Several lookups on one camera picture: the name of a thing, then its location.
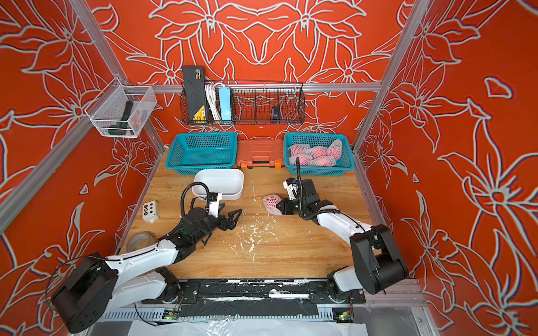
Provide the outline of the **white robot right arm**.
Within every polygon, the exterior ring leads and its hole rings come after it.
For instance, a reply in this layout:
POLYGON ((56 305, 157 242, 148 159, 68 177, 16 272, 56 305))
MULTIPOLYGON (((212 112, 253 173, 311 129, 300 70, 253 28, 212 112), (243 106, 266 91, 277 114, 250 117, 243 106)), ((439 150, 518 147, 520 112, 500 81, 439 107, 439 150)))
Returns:
POLYGON ((353 264, 328 275, 331 297, 356 290, 374 295, 408 278, 409 269, 386 225, 362 223, 329 200, 321 200, 310 179, 288 178, 283 186, 288 197, 277 200, 278 214, 312 221, 351 248, 353 264))

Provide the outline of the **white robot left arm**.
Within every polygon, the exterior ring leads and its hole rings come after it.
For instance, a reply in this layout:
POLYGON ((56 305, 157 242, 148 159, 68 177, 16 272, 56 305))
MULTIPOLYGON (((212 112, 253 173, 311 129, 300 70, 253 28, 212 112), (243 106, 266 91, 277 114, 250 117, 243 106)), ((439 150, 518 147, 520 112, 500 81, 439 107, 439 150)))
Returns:
POLYGON ((170 302, 181 292, 168 266, 189 257, 216 230, 234 230, 241 209, 226 216, 194 208, 157 243, 130 253, 87 255, 52 295, 52 305, 70 333, 91 327, 107 312, 142 300, 170 302))

